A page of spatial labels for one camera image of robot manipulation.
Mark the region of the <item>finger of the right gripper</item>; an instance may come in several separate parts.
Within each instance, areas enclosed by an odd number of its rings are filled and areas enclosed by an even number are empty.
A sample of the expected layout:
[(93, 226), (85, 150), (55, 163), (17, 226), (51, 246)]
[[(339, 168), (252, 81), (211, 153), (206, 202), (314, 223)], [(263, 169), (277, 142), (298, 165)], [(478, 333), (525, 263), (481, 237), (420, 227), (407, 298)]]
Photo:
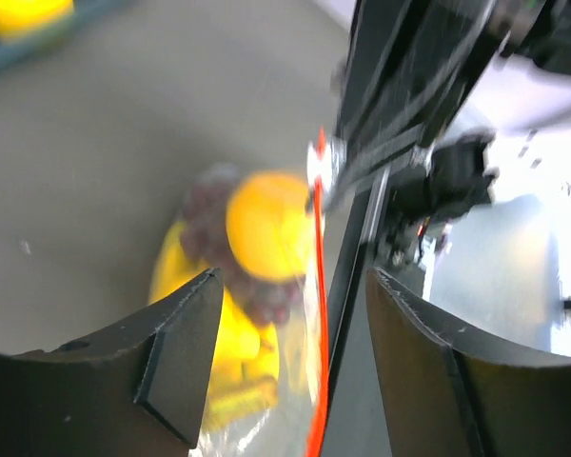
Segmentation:
[(335, 133), (356, 156), (413, 127), (428, 145), (493, 54), (490, 1), (359, 1)]

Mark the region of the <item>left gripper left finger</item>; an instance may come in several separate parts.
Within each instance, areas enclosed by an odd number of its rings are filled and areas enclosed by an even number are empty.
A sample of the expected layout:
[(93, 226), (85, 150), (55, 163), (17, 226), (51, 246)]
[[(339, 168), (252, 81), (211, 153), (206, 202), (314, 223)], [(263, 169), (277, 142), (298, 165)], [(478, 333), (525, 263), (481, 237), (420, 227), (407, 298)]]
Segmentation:
[(197, 446), (219, 270), (45, 352), (0, 354), (0, 456), (185, 456)]

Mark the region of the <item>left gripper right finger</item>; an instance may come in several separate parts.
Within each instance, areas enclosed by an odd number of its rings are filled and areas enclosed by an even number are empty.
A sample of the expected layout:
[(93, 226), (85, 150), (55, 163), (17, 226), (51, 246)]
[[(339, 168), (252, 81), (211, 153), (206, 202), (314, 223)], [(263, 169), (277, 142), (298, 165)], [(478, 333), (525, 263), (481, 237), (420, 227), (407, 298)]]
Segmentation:
[(395, 456), (571, 456), (571, 357), (438, 308), (380, 268), (366, 308)]

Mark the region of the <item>red zip bag with fruit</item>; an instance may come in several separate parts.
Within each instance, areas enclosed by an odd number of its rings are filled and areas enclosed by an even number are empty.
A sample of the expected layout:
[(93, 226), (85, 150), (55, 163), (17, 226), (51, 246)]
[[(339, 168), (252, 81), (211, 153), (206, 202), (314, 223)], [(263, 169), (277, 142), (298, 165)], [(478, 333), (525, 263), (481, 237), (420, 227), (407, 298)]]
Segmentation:
[(310, 143), (306, 174), (217, 164), (194, 177), (155, 263), (156, 303), (208, 268), (223, 302), (196, 456), (317, 456), (328, 409), (322, 205), (338, 152)]

